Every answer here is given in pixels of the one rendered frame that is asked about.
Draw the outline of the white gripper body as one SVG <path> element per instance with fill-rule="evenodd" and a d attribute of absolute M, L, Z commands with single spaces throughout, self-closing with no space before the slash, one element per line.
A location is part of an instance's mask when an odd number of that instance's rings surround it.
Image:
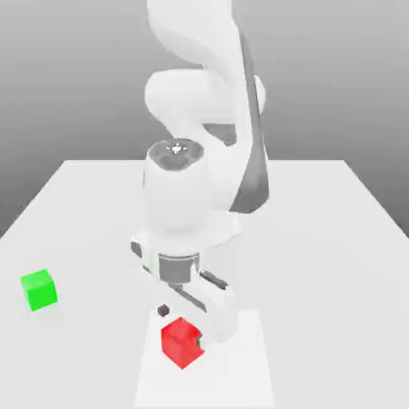
<path fill-rule="evenodd" d="M 154 306 L 167 304 L 200 332 L 222 332 L 230 339 L 238 328 L 236 295 L 229 284 L 202 270 L 187 284 L 168 284 L 141 267 L 141 287 Z"/>

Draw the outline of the small red cube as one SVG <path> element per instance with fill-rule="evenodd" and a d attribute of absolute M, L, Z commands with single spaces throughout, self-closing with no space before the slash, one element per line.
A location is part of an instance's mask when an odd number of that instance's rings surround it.
<path fill-rule="evenodd" d="M 179 317 L 161 329 L 161 350 L 180 369 L 201 357 L 202 333 L 185 318 Z"/>

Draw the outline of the small green cube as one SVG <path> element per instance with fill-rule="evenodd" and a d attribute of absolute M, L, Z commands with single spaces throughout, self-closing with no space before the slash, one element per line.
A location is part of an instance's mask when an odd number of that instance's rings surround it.
<path fill-rule="evenodd" d="M 21 276 L 20 282 L 26 301 L 33 312 L 57 303 L 55 283 L 46 268 Z"/>

